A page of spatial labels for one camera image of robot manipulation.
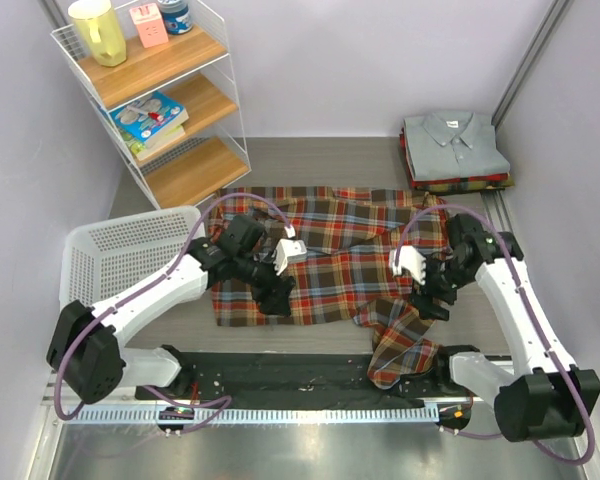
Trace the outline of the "brown red plaid shirt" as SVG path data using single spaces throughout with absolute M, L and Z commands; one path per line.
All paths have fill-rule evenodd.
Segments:
M 402 235 L 425 255 L 449 252 L 447 213 L 439 209 L 407 224 L 418 211 L 441 206 L 441 198 L 409 190 L 354 187 L 238 187 L 219 191 L 223 202 L 209 217 L 213 237 L 239 214 L 254 217 L 268 236 L 268 253 L 284 237 L 286 216 L 308 250 L 289 267 L 296 280 L 289 317 L 265 316 L 238 280 L 217 284 L 211 298 L 222 327 L 317 325 L 351 320 L 372 330 L 369 379 L 388 389 L 403 375 L 431 369 L 438 345 L 425 335 L 432 323 L 408 302 L 412 280 L 394 277 L 388 257 Z

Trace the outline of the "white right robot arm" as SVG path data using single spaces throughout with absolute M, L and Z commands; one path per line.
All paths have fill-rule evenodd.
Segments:
M 431 371 L 445 395 L 466 388 L 488 404 L 510 442 L 592 438 L 590 415 L 600 395 L 592 369 L 581 369 L 553 331 L 533 291 L 524 255 L 509 232 L 462 207 L 447 222 L 451 255 L 421 254 L 405 237 L 389 258 L 395 276 L 415 283 L 411 304 L 427 319 L 446 321 L 460 288 L 476 284 L 489 301 L 509 347 L 505 370 L 472 347 L 453 347 Z

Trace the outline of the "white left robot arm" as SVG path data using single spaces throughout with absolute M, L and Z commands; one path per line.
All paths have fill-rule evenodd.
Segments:
M 119 387 L 151 387 L 173 399 L 185 397 L 195 377 L 185 355 L 170 345 L 131 349 L 129 341 L 174 306 L 196 301 L 228 280 L 250 286 L 262 314 L 290 316 L 296 282 L 285 270 L 305 261 L 307 249 L 293 228 L 285 232 L 274 250 L 260 258 L 255 248 L 265 227 L 238 215 L 217 238 L 189 241 L 184 254 L 126 291 L 90 306 L 79 300 L 67 304 L 47 352 L 58 382 L 66 383 L 86 405 Z

